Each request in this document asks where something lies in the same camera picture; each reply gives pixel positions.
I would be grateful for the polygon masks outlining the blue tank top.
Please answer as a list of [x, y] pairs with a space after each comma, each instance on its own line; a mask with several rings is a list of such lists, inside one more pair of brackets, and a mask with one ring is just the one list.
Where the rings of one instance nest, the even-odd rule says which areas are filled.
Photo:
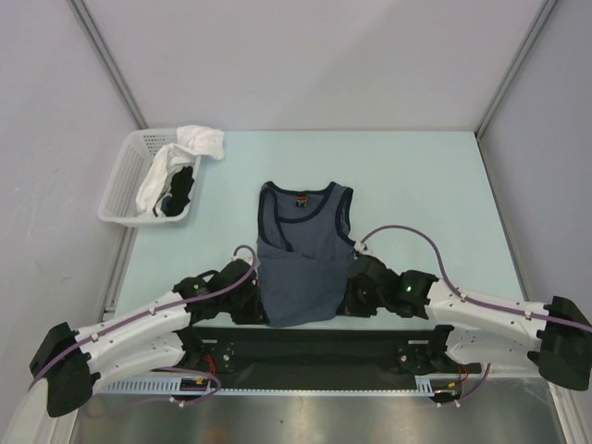
[[353, 189], [336, 182], [289, 191], [272, 181], [259, 194], [258, 277], [271, 327], [296, 327], [337, 315], [354, 258]]

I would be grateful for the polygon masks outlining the black tank top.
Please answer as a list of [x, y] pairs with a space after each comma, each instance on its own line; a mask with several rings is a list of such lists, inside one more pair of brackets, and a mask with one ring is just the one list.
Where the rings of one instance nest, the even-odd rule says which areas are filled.
[[189, 194], [194, 183], [192, 174], [193, 167], [184, 166], [172, 177], [169, 189], [159, 196], [153, 207], [154, 216], [173, 217], [182, 213], [191, 201]]

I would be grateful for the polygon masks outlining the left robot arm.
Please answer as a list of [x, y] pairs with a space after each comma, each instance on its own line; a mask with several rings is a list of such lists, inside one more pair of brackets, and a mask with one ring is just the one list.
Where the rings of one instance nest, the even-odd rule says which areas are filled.
[[100, 389], [153, 370], [193, 372], [204, 346], [192, 327], [256, 293], [256, 264], [235, 259], [221, 271], [186, 277], [141, 309], [89, 327], [52, 327], [30, 363], [46, 385], [46, 413], [58, 418]]

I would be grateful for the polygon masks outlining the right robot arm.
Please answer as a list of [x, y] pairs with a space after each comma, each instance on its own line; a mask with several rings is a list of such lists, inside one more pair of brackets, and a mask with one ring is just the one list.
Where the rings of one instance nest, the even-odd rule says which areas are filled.
[[455, 364], [536, 368], [547, 381], [585, 391], [591, 377], [591, 324], [577, 305], [555, 296], [549, 303], [512, 302], [453, 287], [442, 277], [408, 270], [397, 274], [372, 255], [354, 260], [344, 298], [348, 315], [379, 308], [403, 318], [436, 323], [426, 348], [438, 371]]

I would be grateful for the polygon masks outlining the white tank top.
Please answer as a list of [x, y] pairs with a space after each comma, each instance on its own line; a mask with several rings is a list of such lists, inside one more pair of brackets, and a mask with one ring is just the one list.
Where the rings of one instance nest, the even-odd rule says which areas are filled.
[[216, 161], [225, 158], [224, 132], [198, 125], [178, 127], [177, 140], [163, 145], [156, 153], [148, 172], [140, 185], [135, 203], [140, 215], [147, 215], [172, 183], [174, 173], [184, 167], [193, 167], [200, 156]]

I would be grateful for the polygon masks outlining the white plastic basket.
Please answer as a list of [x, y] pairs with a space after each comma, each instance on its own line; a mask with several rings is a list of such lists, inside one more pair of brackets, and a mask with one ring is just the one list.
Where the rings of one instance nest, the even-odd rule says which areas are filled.
[[117, 160], [105, 186], [99, 204], [98, 218], [128, 228], [178, 224], [190, 212], [193, 193], [197, 188], [197, 176], [201, 158], [193, 165], [193, 185], [189, 192], [190, 202], [177, 216], [140, 216], [136, 208], [136, 196], [155, 155], [162, 146], [176, 142], [175, 129], [142, 129], [131, 132], [122, 143]]

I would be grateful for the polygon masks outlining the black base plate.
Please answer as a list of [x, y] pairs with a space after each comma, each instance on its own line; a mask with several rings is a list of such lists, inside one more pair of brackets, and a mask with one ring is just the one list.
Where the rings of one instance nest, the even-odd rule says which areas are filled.
[[478, 375], [458, 364], [434, 330], [325, 330], [191, 327], [178, 366], [214, 374], [224, 389], [411, 389], [418, 376]]

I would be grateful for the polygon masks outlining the left aluminium frame post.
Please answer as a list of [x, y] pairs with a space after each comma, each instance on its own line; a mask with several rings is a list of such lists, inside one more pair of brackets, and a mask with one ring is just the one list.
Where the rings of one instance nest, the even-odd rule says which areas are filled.
[[107, 41], [99, 29], [92, 11], [89, 9], [86, 2], [82, 0], [67, 0], [66, 3], [73, 13], [74, 18], [78, 21], [82, 32], [87, 38], [99, 63], [105, 70], [106, 76], [109, 78], [117, 96], [132, 119], [135, 127], [138, 130], [148, 129], [149, 126], [146, 119], [138, 106], [123, 72], [113, 56]]

